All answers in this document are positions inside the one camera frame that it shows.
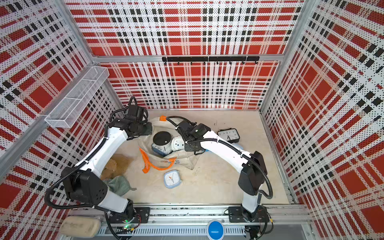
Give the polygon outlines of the beige canvas bag orange handles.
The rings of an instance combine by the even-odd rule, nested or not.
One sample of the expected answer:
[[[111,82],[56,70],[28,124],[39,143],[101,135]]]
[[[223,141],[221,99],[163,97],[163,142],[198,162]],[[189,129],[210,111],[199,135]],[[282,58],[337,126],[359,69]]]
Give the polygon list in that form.
[[[182,136],[165,116],[151,119],[150,123],[152,133],[148,136],[141,136],[138,140],[139,150],[144,161],[143,172],[146,174],[150,169],[166,171],[174,166],[193,170],[203,152],[187,152]]]

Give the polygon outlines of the black rectangular alarm clock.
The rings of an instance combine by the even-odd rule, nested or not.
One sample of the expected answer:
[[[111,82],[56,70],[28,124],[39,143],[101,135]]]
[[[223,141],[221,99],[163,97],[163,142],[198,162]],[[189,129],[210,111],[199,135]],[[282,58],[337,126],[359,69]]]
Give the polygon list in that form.
[[[238,143],[240,141],[240,135],[237,129],[229,128],[226,130],[219,130],[218,136],[230,144]]]

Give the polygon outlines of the light blue square alarm clock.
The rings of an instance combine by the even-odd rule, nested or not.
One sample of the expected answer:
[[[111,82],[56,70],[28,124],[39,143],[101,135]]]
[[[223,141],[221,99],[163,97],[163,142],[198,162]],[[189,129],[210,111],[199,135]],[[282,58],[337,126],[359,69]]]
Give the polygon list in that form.
[[[178,187],[182,183],[180,173],[177,170],[172,170],[164,174],[164,184],[167,189]]]

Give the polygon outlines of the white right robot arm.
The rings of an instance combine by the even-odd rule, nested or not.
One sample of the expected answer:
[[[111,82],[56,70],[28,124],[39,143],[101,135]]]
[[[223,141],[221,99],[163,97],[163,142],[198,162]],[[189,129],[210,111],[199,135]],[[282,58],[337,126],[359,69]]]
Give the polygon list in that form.
[[[208,126],[182,120],[173,124],[185,142],[187,152],[209,151],[229,163],[238,173],[238,185],[243,191],[241,216],[246,222],[254,222],[262,209],[261,195],[273,198],[273,187],[261,153],[249,153],[224,140]]]

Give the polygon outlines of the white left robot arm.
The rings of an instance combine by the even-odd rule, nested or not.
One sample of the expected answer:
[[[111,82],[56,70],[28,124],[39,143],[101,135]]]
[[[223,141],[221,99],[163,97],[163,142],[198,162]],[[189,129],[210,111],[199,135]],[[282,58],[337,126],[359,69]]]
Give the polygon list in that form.
[[[136,98],[131,97],[126,107],[111,113],[103,138],[91,152],[72,168],[66,167],[60,179],[47,189],[45,204],[59,210],[94,208],[120,216],[124,221],[134,219],[136,212],[133,202],[113,193],[101,180],[101,175],[123,143],[151,133],[152,124],[148,121],[147,109],[139,106]],[[52,202],[51,196],[60,185],[64,186],[67,197],[78,201],[78,205],[63,206]]]

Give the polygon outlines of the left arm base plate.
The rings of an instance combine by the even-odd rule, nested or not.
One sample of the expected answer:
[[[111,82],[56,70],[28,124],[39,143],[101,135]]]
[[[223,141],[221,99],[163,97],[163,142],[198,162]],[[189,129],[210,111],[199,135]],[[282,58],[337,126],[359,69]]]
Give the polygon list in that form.
[[[111,224],[146,224],[149,220],[151,208],[134,207],[124,213],[111,212],[109,220]]]

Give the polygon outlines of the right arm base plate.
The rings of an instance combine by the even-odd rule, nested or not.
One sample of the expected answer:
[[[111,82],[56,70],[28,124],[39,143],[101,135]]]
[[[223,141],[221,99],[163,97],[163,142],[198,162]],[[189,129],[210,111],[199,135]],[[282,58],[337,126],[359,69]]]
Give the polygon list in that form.
[[[258,205],[253,213],[248,212],[242,206],[229,207],[228,216],[231,223],[269,223],[270,217],[263,205]]]

